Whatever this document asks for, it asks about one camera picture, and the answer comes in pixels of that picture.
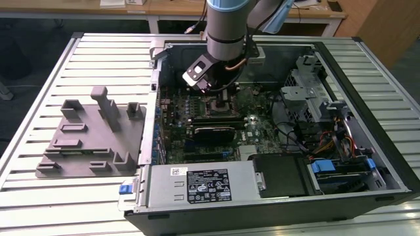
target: connector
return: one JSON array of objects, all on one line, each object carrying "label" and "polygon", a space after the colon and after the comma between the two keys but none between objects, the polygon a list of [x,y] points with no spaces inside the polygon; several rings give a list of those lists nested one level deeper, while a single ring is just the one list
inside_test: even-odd
[{"label": "connector", "polygon": [[194,30],[194,28],[195,28],[195,25],[190,26],[190,27],[185,30],[183,34],[189,34],[189,33]]}]

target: robotic arm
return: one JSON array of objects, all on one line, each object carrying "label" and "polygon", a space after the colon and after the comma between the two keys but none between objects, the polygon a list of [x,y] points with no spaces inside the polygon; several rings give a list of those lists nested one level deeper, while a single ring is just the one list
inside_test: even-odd
[{"label": "robotic arm", "polygon": [[254,48],[253,34],[259,27],[267,33],[279,30],[293,1],[206,0],[206,52],[182,74],[190,87],[221,92],[234,83]]}]

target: wooden cabinet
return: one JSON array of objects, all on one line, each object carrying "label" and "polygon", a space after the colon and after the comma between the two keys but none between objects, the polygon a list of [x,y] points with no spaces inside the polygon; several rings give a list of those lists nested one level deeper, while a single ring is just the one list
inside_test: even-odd
[{"label": "wooden cabinet", "polygon": [[337,0],[347,17],[335,36],[358,36],[390,68],[420,34],[420,0]]}]

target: desk leg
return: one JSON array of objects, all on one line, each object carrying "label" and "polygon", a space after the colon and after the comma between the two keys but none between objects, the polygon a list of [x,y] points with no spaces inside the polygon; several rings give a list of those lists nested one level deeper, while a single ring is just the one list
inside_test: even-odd
[{"label": "desk leg", "polygon": [[323,29],[323,32],[322,32],[322,37],[333,37],[334,34],[335,34],[335,29],[338,28],[339,26],[339,23],[341,23],[341,18],[338,19],[330,19],[325,29]]},{"label": "desk leg", "polygon": [[158,25],[157,25],[158,16],[146,16],[146,21],[149,23],[150,33],[157,34],[158,33]]}]

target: copper pipe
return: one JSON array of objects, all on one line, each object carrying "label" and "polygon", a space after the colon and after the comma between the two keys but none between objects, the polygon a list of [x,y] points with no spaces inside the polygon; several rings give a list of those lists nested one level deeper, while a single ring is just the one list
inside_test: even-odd
[{"label": "copper pipe", "polygon": [[233,65],[231,67],[225,66],[223,69],[226,71],[237,70],[242,66],[242,64],[245,64],[245,62],[246,62],[246,58],[241,59],[241,61],[235,65]]}]

